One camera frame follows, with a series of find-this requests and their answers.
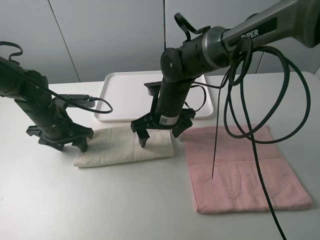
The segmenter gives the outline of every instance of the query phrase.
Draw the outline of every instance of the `black cable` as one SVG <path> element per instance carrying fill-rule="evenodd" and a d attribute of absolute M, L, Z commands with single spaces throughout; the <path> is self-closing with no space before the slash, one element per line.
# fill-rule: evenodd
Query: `black cable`
<path fill-rule="evenodd" d="M 114 111 L 114 109 L 113 109 L 113 107 L 110 105 L 110 103 L 107 102 L 106 100 L 104 100 L 103 98 L 91 96 L 91 97 L 89 98 L 89 101 L 90 101 L 90 102 L 93 102 L 93 101 L 102 101 L 102 102 L 106 103 L 106 104 L 108 105 L 108 107 L 110 108 L 110 110 L 107 111 L 109 114 Z"/>
<path fill-rule="evenodd" d="M 223 86 L 226 85 L 226 83 L 228 82 L 228 78 L 229 78 L 229 70 L 226 72 L 226 74 L 224 75 L 222 81 L 221 81 L 221 85 L 219 87 L 219 93 L 218 93 L 218 107 L 216 110 L 216 126 L 215 126 L 215 136 L 214 136 L 214 151 L 213 151 L 213 163 L 212 163 L 212 172 L 211 172 L 211 179 L 214 178 L 214 169 L 215 169 L 215 162 L 216 162 L 216 149 L 217 149 L 217 141 L 218 141 L 218 126 L 219 126 L 219 111 L 220 111 L 220 95 L 221 95 L 221 89 L 223 88 Z"/>
<path fill-rule="evenodd" d="M 192 32 L 193 34 L 199 35 L 211 29 L 210 26 L 205 26 L 200 29 L 195 29 L 180 12 L 174 15 L 174 20 L 178 24 L 179 28 L 185 33 L 186 42 L 189 42 L 191 40 L 190 32 Z"/>
<path fill-rule="evenodd" d="M 245 52 L 241 52 L 241 48 L 243 47 L 243 45 L 246 44 L 247 45 L 247 51 Z M 273 105 L 273 107 L 271 108 L 271 110 L 268 112 L 268 114 L 263 118 L 263 120 L 253 129 L 252 125 L 251 125 L 251 121 L 250 121 L 250 117 L 248 114 L 248 110 L 247 110 L 247 106 L 246 106 L 246 101 L 245 101 L 245 95 L 244 95 L 244 78 L 249 70 L 251 61 L 252 61 L 252 56 L 254 52 L 264 52 L 264 53 L 269 53 L 272 55 L 275 55 L 276 57 L 278 57 L 281 61 L 282 67 L 283 67 L 283 72 L 284 72 L 284 80 L 283 80 L 283 84 L 282 84 L 282 88 L 280 91 L 280 94 L 275 102 L 275 104 Z M 236 77 L 236 71 L 237 68 L 239 67 L 239 65 L 243 62 L 242 65 L 242 70 L 241 73 L 239 75 L 239 77 L 237 79 L 235 79 Z M 293 68 L 294 71 L 296 71 L 296 73 L 298 74 L 298 76 L 301 79 L 302 85 L 304 87 L 305 90 L 305 96 L 306 96 L 306 109 L 305 109 L 305 114 L 304 117 L 301 121 L 301 123 L 298 125 L 298 127 L 292 131 L 290 134 L 288 134 L 285 137 L 276 139 L 276 140 L 271 140 L 271 141 L 259 141 L 259 140 L 255 140 L 254 138 L 254 133 L 257 132 L 268 120 L 269 118 L 274 114 L 274 112 L 276 111 L 276 109 L 278 108 L 278 106 L 280 105 L 281 101 L 284 98 L 284 95 L 286 94 L 286 91 L 288 89 L 288 85 L 289 85 L 289 79 L 290 79 L 290 68 L 289 66 L 291 66 Z M 264 180 L 263 180 L 263 176 L 261 173 L 261 169 L 260 169 L 260 164 L 259 164 L 259 159 L 258 159 L 258 153 L 257 153 L 257 147 L 256 144 L 274 144 L 274 143 L 279 143 L 281 141 L 284 141 L 290 137 L 292 137 L 294 134 L 296 134 L 306 123 L 308 116 L 310 114 L 310 109 L 311 109 L 311 96 L 310 96 L 310 90 L 308 87 L 308 84 L 306 82 L 306 79 L 304 78 L 303 74 L 300 72 L 300 70 L 297 68 L 296 65 L 294 65 L 289 59 L 287 59 L 279 50 L 277 50 L 274 47 L 270 47 L 270 46 L 261 46 L 258 47 L 256 49 L 253 49 L 253 44 L 252 44 L 252 40 L 249 37 L 244 37 L 239 43 L 238 45 L 235 47 L 235 50 L 233 52 L 233 56 L 232 56 L 232 62 L 230 65 L 230 68 L 228 70 L 228 72 L 225 74 L 221 85 L 220 86 L 213 86 L 213 85 L 209 85 L 209 84 L 204 84 L 204 83 L 199 83 L 199 82 L 195 82 L 199 85 L 203 85 L 203 86 L 207 86 L 210 88 L 214 88 L 214 89 L 219 89 L 219 94 L 218 94 L 218 107 L 217 107 L 217 120 L 216 120 L 216 132 L 215 132 L 215 143 L 214 143 L 214 152 L 213 152 L 213 164 L 212 164 L 212 178 L 213 178 L 213 173 L 214 173 L 214 166 L 215 166 L 215 158 L 216 158 L 216 148 L 217 148 L 217 139 L 218 139 L 218 125 L 219 125 L 219 109 L 220 109 L 220 97 L 221 97 L 221 89 L 226 85 L 226 83 L 229 82 L 228 85 L 228 92 L 227 92 L 227 97 L 225 100 L 225 105 L 224 105 L 224 111 L 223 111 L 223 123 L 224 123 L 224 127 L 227 131 L 227 133 L 236 139 L 241 139 L 241 138 L 247 138 L 251 141 L 252 143 L 252 150 L 253 150 L 253 155 L 254 155 L 254 160 L 255 160 L 255 164 L 256 164 L 256 169 L 257 169 L 257 173 L 258 173 L 258 177 L 261 183 L 261 187 L 262 190 L 264 192 L 266 201 L 268 203 L 270 212 L 272 214 L 273 220 L 281 234 L 282 239 L 286 240 L 286 236 L 279 224 L 279 221 L 277 219 L 277 216 L 275 214 L 274 208 L 272 206 L 271 200 L 269 198 Z M 245 115 L 245 119 L 248 125 L 248 132 L 245 132 L 237 118 L 235 115 L 235 111 L 232 105 L 232 99 L 231 99 L 231 91 L 233 89 L 234 86 L 237 86 L 240 84 L 240 96 L 241 96 L 241 104 L 242 104 L 242 108 L 243 108 L 243 112 Z M 228 123 L 227 123 L 227 110 L 228 110 L 228 106 L 230 107 L 230 111 L 231 111 L 231 115 L 232 118 L 236 124 L 236 126 L 238 127 L 238 129 L 240 130 L 240 132 L 242 133 L 242 135 L 235 135 L 232 132 L 230 132 L 229 127 L 228 127 Z"/>
<path fill-rule="evenodd" d="M 282 142 L 284 140 L 287 140 L 287 139 L 291 138 L 293 135 L 295 135 L 305 125 L 305 123 L 306 123 L 306 121 L 307 121 L 307 119 L 309 117 L 310 109 L 311 109 L 311 94 L 310 94 L 310 90 L 309 90 L 307 81 L 306 81 L 305 77 L 303 76 L 303 74 L 301 73 L 301 71 L 297 68 L 297 66 L 293 62 L 291 62 L 287 58 L 286 58 L 286 61 L 288 62 L 288 64 L 293 68 L 293 70 L 300 77 L 302 85 L 303 85 L 303 88 L 304 88 L 304 91 L 305 91 L 306 108 L 305 108 L 304 117 L 303 117 L 301 123 L 298 125 L 298 127 L 294 131 L 292 131 L 290 134 L 288 134 L 287 136 L 284 136 L 284 137 L 281 137 L 281 138 L 275 139 L 275 140 L 270 140 L 270 141 L 255 140 L 255 142 L 257 144 L 276 144 L 276 143 L 280 143 L 280 142 Z M 240 124 L 239 124 L 239 122 L 238 122 L 238 120 L 236 118 L 236 115 L 235 115 L 235 112 L 234 112 L 234 109 L 233 109 L 231 101 L 230 101 L 229 106 L 230 106 L 230 111 L 231 111 L 232 118 L 233 118 L 236 126 L 238 127 L 238 129 L 241 131 L 242 134 L 245 134 L 245 131 L 241 128 L 241 126 L 240 126 Z"/>
<path fill-rule="evenodd" d="M 195 110 L 195 112 L 198 112 L 200 109 L 203 108 L 203 106 L 206 104 L 206 101 L 207 101 L 207 93 L 206 93 L 206 89 L 203 87 L 203 86 L 200 86 L 200 85 L 192 85 L 190 88 L 193 89 L 193 88 L 197 88 L 197 87 L 200 87 L 203 91 L 203 103 L 201 105 L 201 107 L 198 108 L 198 110 Z M 185 101 L 184 104 L 189 108 L 191 109 L 191 107 L 188 105 L 188 103 Z"/>
<path fill-rule="evenodd" d="M 58 93 L 55 93 L 54 91 L 50 90 L 49 88 L 46 88 L 45 86 L 42 86 L 41 84 L 37 83 L 36 81 L 34 81 L 32 78 L 28 77 L 27 75 L 25 75 L 23 72 L 17 71 L 15 68 L 11 67 L 10 65 L 5 64 L 4 62 L 0 61 L 0 64 L 4 65 L 7 68 L 10 68 L 12 71 L 14 71 L 16 74 L 18 74 L 20 77 L 22 77 L 25 81 L 27 81 L 28 83 L 31 83 L 37 87 L 39 87 L 40 89 L 44 90 L 45 92 L 57 97 L 58 99 L 61 99 L 62 101 L 73 105 L 79 109 L 82 110 L 86 110 L 88 112 L 92 112 L 92 113 L 97 113 L 97 114 L 109 114 L 112 112 L 112 110 L 108 110 L 108 111 L 100 111 L 100 110 L 94 110 L 85 106 L 81 106 L 73 101 L 70 101 L 67 98 L 64 98 L 63 96 L 59 95 Z"/>
<path fill-rule="evenodd" d="M 247 106 L 246 106 L 246 101 L 245 101 L 245 95 L 244 95 L 244 82 L 242 81 L 241 84 L 240 84 L 240 92 L 241 92 L 241 103 L 242 103 L 242 107 L 243 107 L 243 112 L 244 112 L 244 116 L 245 116 L 245 120 L 246 120 L 246 123 L 248 124 L 248 128 L 249 128 L 249 131 L 252 131 L 252 127 L 251 127 L 251 123 L 250 123 L 250 118 L 249 118 L 249 114 L 248 114 L 248 110 L 247 110 Z M 262 177 L 262 173 L 261 173 L 261 169 L 260 169 L 260 164 L 259 164 L 259 159 L 258 159 L 258 152 L 257 152 L 257 147 L 256 147 L 256 141 L 255 141 L 255 137 L 254 137 L 254 134 L 252 133 L 251 135 L 251 143 L 252 143 L 252 149 L 253 149 L 253 155 L 254 155 L 254 160 L 255 160 L 255 165 L 256 165 L 256 170 L 257 170 L 257 173 L 258 173 L 258 176 L 259 176 L 259 180 L 260 180 L 260 183 L 261 183 L 261 187 L 263 189 L 263 193 L 265 195 L 265 198 L 266 198 L 266 201 L 268 203 L 268 206 L 269 206 L 269 209 L 270 209 L 270 212 L 272 214 L 272 217 L 273 217 L 273 220 L 274 220 L 274 223 L 276 225 L 276 227 L 278 228 L 279 232 L 280 232 L 280 235 L 282 237 L 283 240 L 286 240 L 286 236 L 280 226 L 280 223 L 278 221 L 278 218 L 276 216 L 276 213 L 275 213 L 275 210 L 274 210 L 274 207 L 272 206 L 272 203 L 271 203 L 271 200 L 270 200 L 270 197 L 269 197 L 269 194 L 268 194 L 268 191 L 267 191 L 267 188 L 265 186 L 265 182 L 264 182 L 264 179 Z"/>
<path fill-rule="evenodd" d="M 14 53 L 11 53 L 11 54 L 9 55 L 9 61 L 10 61 L 10 62 L 13 62 L 13 63 L 15 63 L 15 64 L 17 64 L 17 65 L 20 65 L 19 62 L 15 61 L 15 60 L 12 60 L 11 57 L 13 57 L 13 56 L 21 56 L 21 55 L 24 53 L 24 51 L 22 50 L 22 47 L 21 47 L 21 46 L 19 46 L 19 45 L 16 44 L 16 43 L 9 42 L 9 41 L 0 41 L 0 46 L 10 46 L 10 47 L 15 47 L 15 48 L 19 49 L 19 50 L 20 50 L 19 52 L 14 52 Z"/>

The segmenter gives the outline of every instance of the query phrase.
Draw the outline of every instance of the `plastic tray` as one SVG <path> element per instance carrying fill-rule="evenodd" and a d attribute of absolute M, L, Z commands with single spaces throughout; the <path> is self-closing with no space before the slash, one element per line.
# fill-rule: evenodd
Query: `plastic tray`
<path fill-rule="evenodd" d="M 101 122 L 132 121 L 150 112 L 153 97 L 148 94 L 145 83 L 162 81 L 161 71 L 117 72 L 106 76 L 100 98 L 107 100 L 113 107 L 109 114 L 95 113 Z M 197 82 L 206 83 L 204 76 Z M 203 108 L 195 115 L 196 119 L 207 118 L 214 112 L 208 88 L 205 87 L 207 101 Z M 191 88 L 186 102 L 193 109 L 198 109 L 204 100 L 204 93 L 200 87 Z M 97 110 L 107 111 L 108 106 L 99 101 Z"/>

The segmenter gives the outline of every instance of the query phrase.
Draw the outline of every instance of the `table surface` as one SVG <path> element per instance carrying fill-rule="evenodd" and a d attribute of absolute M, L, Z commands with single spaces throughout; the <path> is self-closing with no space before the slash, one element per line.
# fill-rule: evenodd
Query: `table surface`
<path fill-rule="evenodd" d="M 316 207 L 277 211 L 287 239 L 318 240 L 320 236 L 320 80 L 304 72 L 309 84 L 310 117 L 294 137 L 278 144 L 283 155 L 314 200 Z M 222 76 L 210 76 L 219 85 Z M 251 122 L 259 122 L 276 101 L 282 73 L 252 74 L 244 91 Z M 53 84 L 61 94 L 98 96 L 103 82 Z M 222 90 L 224 102 L 227 89 Z M 239 98 L 239 88 L 232 97 Z M 218 91 L 210 89 L 216 109 Z M 287 94 L 268 125 L 275 138 L 291 132 L 301 121 L 306 97 L 298 76 L 291 74 Z M 245 123 L 239 100 L 233 101 Z M 0 99 L 0 239 L 10 240 L 277 240 L 269 212 L 201 215 L 195 213 L 191 184 L 180 139 L 175 156 L 129 164 L 80 169 L 73 166 L 78 152 L 38 145 L 25 131 L 31 120 L 12 99 Z M 99 122 L 93 113 L 69 108 L 75 123 L 93 129 L 129 125 Z M 213 126 L 216 116 L 194 120 L 194 127 Z"/>

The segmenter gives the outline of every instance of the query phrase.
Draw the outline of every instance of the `black robotic arm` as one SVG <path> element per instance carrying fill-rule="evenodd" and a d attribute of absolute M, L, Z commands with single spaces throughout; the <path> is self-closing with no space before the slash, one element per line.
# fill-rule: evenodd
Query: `black robotic arm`
<path fill-rule="evenodd" d="M 0 57 L 0 96 L 12 98 L 35 123 L 29 126 L 26 133 L 39 137 L 39 144 L 62 151 L 65 144 L 72 143 L 82 152 L 87 150 L 87 138 L 92 138 L 94 131 L 72 121 L 66 112 L 67 107 L 77 107 L 86 111 L 108 114 L 113 111 L 104 99 L 87 94 L 57 94 L 48 88 L 48 80 L 35 70 L 23 69 L 12 56 L 23 54 L 22 48 L 12 42 L 0 41 L 20 49 L 12 53 L 8 60 Z M 94 101 L 103 101 L 108 111 L 90 109 Z"/>
<path fill-rule="evenodd" d="M 191 127 L 196 113 L 183 105 L 195 79 L 230 66 L 235 53 L 248 50 L 248 43 L 252 49 L 287 37 L 309 48 L 320 43 L 320 0 L 282 0 L 232 29 L 206 26 L 196 30 L 180 13 L 174 17 L 187 39 L 181 47 L 162 53 L 162 82 L 145 84 L 153 95 L 151 111 L 131 122 L 142 147 L 149 138 L 147 129 L 172 129 L 178 137 Z M 199 36 L 191 40 L 190 32 Z"/>

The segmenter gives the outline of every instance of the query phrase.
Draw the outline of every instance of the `white towel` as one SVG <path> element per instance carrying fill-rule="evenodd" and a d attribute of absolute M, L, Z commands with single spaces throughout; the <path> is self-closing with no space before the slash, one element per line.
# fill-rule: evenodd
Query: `white towel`
<path fill-rule="evenodd" d="M 94 131 L 86 152 L 74 158 L 75 167 L 97 167 L 110 164 L 150 160 L 174 155 L 168 130 L 148 129 L 150 138 L 142 148 L 131 128 L 111 127 Z"/>

